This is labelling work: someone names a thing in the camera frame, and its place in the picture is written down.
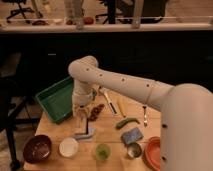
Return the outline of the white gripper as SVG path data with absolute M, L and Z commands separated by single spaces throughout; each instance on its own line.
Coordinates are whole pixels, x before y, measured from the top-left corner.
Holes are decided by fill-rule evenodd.
M 72 94 L 72 111 L 73 116 L 77 117 L 78 115 L 85 114 L 89 115 L 89 105 L 94 100 L 94 97 L 91 93 L 83 95 L 78 93 Z M 85 134 L 87 132 L 87 118 L 85 116 L 80 116 L 77 118 L 76 123 L 76 133 Z

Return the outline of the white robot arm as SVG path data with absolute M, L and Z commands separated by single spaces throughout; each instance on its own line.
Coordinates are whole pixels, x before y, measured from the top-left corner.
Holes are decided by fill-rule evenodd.
M 93 56 L 72 61 L 68 72 L 75 107 L 92 101 L 96 84 L 161 113 L 161 171 L 213 171 L 213 92 L 192 83 L 174 86 L 102 70 Z

